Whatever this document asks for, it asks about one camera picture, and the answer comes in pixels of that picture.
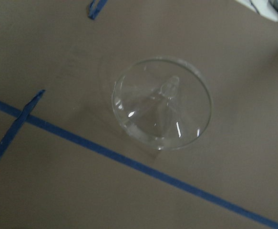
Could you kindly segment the clear glass funnel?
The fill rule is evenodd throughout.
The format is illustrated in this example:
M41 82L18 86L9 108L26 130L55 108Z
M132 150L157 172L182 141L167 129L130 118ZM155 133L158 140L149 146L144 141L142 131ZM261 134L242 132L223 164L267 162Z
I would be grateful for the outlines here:
M189 62L156 56L135 62L116 80L112 108L120 127L157 150L187 147L207 129L213 101Z

